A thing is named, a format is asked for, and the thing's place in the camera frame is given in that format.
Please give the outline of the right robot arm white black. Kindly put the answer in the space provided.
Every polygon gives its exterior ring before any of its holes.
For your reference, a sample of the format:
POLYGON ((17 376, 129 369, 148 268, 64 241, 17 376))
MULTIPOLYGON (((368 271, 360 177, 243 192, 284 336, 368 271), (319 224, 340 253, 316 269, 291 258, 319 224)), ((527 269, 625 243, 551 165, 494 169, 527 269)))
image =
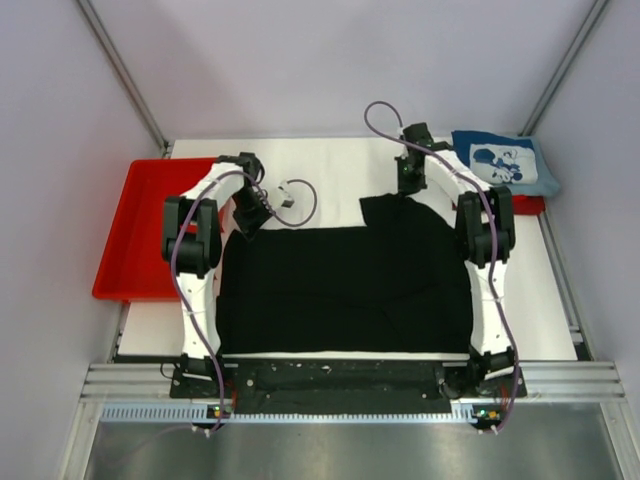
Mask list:
POLYGON ((436 142, 424 123, 400 126, 398 141, 405 147, 396 158, 399 192, 414 194, 432 182, 453 202, 457 248, 471 282, 470 358, 460 380, 446 381, 458 390, 490 395, 518 359, 503 305, 516 240, 511 192, 482 180, 459 159, 445 158, 448 145, 436 142))

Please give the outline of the black t-shirt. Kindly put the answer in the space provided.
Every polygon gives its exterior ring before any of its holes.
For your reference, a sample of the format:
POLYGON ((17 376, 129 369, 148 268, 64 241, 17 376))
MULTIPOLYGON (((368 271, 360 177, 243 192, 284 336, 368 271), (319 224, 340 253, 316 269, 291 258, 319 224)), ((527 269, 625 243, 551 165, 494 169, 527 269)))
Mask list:
POLYGON ((360 227, 229 237, 216 311, 225 353, 468 352, 471 284, 452 227, 408 197, 360 206, 360 227))

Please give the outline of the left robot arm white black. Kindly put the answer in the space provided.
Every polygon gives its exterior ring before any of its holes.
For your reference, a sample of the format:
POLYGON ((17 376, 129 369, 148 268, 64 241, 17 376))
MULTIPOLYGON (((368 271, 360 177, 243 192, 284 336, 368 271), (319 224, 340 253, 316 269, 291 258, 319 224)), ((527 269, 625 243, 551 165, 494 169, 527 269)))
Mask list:
POLYGON ((161 255, 170 267, 184 325, 179 372, 191 376, 205 396, 220 394, 227 382, 217 357, 221 340, 214 299, 215 270, 224 248, 220 212, 233 203, 240 232, 254 237, 271 218, 257 190, 264 173, 253 153, 220 156, 194 186, 163 204, 161 255))

